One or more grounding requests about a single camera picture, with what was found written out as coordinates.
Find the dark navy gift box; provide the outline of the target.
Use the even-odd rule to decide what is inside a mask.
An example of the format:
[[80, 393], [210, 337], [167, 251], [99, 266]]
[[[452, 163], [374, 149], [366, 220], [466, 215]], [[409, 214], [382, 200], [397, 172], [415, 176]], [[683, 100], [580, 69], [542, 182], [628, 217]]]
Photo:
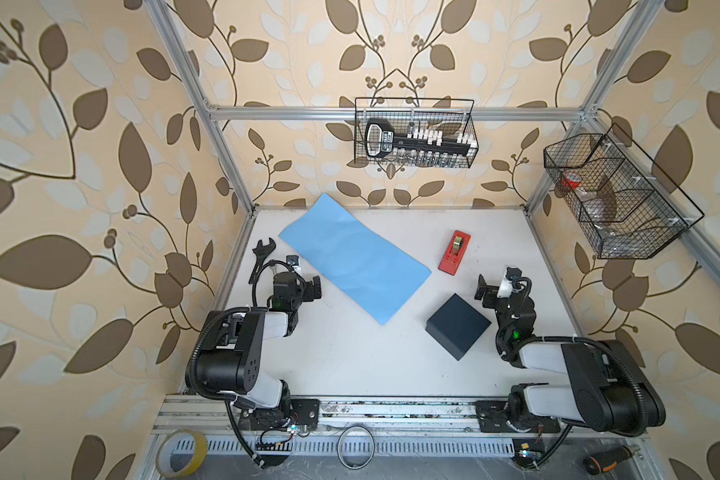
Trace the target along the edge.
[[453, 294], [430, 316], [425, 331], [455, 360], [461, 360], [491, 321], [458, 294]]

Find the light blue wrapping paper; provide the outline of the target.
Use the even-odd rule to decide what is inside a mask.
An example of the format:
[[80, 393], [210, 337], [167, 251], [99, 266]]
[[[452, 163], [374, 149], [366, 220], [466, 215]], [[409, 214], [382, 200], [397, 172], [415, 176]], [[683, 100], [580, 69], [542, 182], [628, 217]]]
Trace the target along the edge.
[[279, 237], [380, 325], [431, 275], [327, 194]]

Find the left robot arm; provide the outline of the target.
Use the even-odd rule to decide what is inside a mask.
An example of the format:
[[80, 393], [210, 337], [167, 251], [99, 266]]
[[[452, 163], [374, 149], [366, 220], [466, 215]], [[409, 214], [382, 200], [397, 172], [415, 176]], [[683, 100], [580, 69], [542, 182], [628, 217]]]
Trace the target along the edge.
[[186, 369], [185, 383], [195, 394], [225, 401], [241, 410], [253, 430], [292, 429], [304, 435], [318, 425], [320, 402], [293, 400], [286, 381], [263, 371], [264, 342], [292, 335], [298, 310], [322, 296], [318, 276], [304, 279], [300, 259], [271, 260], [281, 266], [265, 304], [233, 307], [208, 314]]

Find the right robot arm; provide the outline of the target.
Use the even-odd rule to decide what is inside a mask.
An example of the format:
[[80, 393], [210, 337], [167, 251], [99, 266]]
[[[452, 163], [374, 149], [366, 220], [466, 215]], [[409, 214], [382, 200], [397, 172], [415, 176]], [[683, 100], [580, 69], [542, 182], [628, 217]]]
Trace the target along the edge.
[[535, 334], [531, 290], [531, 280], [510, 267], [497, 285], [479, 278], [475, 298], [495, 314], [495, 346], [501, 360], [518, 369], [562, 375], [565, 381], [517, 384], [503, 404], [477, 404], [482, 430], [557, 431], [565, 423], [637, 437], [663, 425], [665, 405], [624, 343]]

